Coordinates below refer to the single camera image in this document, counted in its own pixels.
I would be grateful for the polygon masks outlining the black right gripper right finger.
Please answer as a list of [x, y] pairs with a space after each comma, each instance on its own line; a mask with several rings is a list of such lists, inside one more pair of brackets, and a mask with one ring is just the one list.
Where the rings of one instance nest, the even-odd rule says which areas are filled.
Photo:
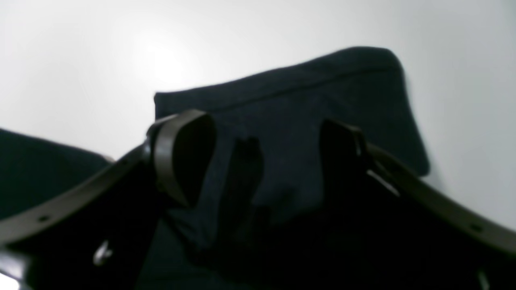
[[319, 150], [325, 207], [354, 239], [371, 289], [514, 290], [514, 230], [437, 191], [357, 127], [324, 120]]

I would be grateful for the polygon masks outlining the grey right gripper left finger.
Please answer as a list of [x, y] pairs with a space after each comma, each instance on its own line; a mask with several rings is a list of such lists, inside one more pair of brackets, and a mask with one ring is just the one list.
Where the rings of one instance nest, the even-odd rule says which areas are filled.
[[216, 140], [206, 112], [162, 118], [116, 163], [2, 220], [1, 288], [132, 290], [160, 217], [197, 204]]

